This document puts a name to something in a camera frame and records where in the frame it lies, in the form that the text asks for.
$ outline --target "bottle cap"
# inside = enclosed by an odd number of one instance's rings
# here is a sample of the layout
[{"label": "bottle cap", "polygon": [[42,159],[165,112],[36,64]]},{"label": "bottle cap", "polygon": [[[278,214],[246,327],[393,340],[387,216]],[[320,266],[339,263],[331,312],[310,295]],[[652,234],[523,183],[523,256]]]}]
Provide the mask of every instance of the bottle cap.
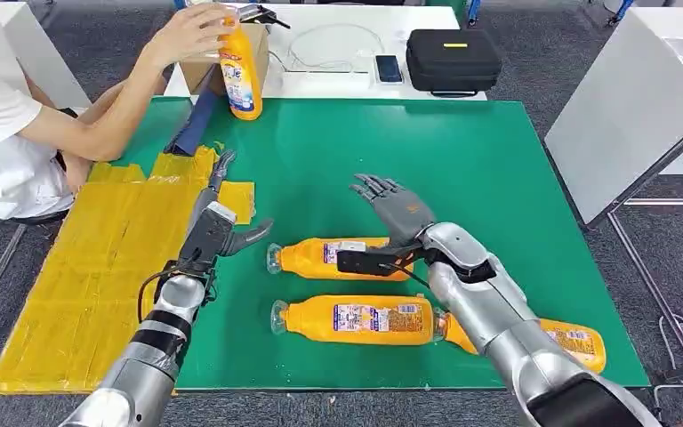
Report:
[{"label": "bottle cap", "polygon": [[289,304],[281,300],[275,300],[271,306],[271,332],[275,335],[286,332],[286,311]]},{"label": "bottle cap", "polygon": [[281,246],[271,243],[269,250],[266,252],[266,268],[269,273],[277,274],[281,271]]}]

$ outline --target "silver robotic arm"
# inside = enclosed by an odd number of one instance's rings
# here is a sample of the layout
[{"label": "silver robotic arm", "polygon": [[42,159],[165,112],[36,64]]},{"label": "silver robotic arm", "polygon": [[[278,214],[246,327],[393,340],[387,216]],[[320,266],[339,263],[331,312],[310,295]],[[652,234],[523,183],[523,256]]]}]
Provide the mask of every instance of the silver robotic arm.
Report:
[{"label": "silver robotic arm", "polygon": [[272,220],[236,233],[237,216],[216,200],[234,153],[226,150],[197,197],[179,257],[154,278],[156,303],[100,382],[60,426],[153,427],[161,421],[189,346],[197,312],[214,298],[215,264],[268,235]]},{"label": "silver robotic arm", "polygon": [[430,265],[430,289],[491,360],[528,425],[661,425],[627,390],[591,372],[541,329],[522,290],[470,233],[441,222],[421,240],[443,255]]},{"label": "silver robotic arm", "polygon": [[540,327],[525,294],[499,259],[392,180],[357,175],[352,188],[373,205],[390,244],[366,254],[339,253],[340,270],[391,274],[423,258],[433,294],[454,314],[481,355],[516,396],[527,425],[660,426],[623,387],[569,356]]}]

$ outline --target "black bag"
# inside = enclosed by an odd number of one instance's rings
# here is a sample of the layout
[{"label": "black bag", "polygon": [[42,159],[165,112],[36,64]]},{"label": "black bag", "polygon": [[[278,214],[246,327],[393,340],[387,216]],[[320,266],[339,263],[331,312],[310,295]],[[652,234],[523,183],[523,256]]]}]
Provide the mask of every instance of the black bag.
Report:
[{"label": "black bag", "polygon": [[494,44],[480,29],[416,29],[406,58],[414,88],[434,94],[486,91],[502,71]]}]

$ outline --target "yellow paper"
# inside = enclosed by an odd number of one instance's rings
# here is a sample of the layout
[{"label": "yellow paper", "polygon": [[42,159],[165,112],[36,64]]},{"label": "yellow paper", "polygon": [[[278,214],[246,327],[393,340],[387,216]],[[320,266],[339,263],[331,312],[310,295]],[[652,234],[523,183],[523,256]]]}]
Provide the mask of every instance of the yellow paper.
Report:
[{"label": "yellow paper", "polygon": [[[137,328],[141,283],[177,257],[216,158],[162,154],[147,180],[137,165],[93,168],[0,356],[0,394],[95,389]],[[253,189],[223,183],[219,200],[238,223],[253,216]]]}]

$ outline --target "robot finger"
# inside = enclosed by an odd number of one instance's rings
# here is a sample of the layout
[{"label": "robot finger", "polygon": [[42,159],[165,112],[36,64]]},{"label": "robot finger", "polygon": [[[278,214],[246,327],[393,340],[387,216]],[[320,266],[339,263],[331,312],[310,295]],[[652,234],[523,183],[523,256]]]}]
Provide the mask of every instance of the robot finger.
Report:
[{"label": "robot finger", "polygon": [[367,190],[365,187],[363,187],[362,185],[354,184],[354,185],[350,185],[350,188],[353,189],[353,190],[355,190],[360,196],[364,197],[365,200],[368,201],[368,203],[372,203],[372,202],[373,202],[373,199],[375,198],[375,194],[373,194],[373,193],[371,193],[370,191],[368,191],[368,190]]},{"label": "robot finger", "polygon": [[391,185],[390,182],[384,180],[383,178],[379,178],[376,175],[368,175],[371,180],[375,181],[378,185],[380,185],[385,191],[393,191],[394,186]]},{"label": "robot finger", "polygon": [[391,178],[386,178],[385,181],[386,181],[389,185],[391,185],[391,187],[393,187],[393,189],[391,189],[391,191],[397,192],[397,191],[404,191],[404,190],[406,190],[406,188],[402,187],[401,185],[399,185],[396,181],[392,180]]},{"label": "robot finger", "polygon": [[384,188],[378,182],[371,178],[371,175],[365,173],[356,173],[355,178],[361,180],[376,196],[380,196],[383,193]]}]

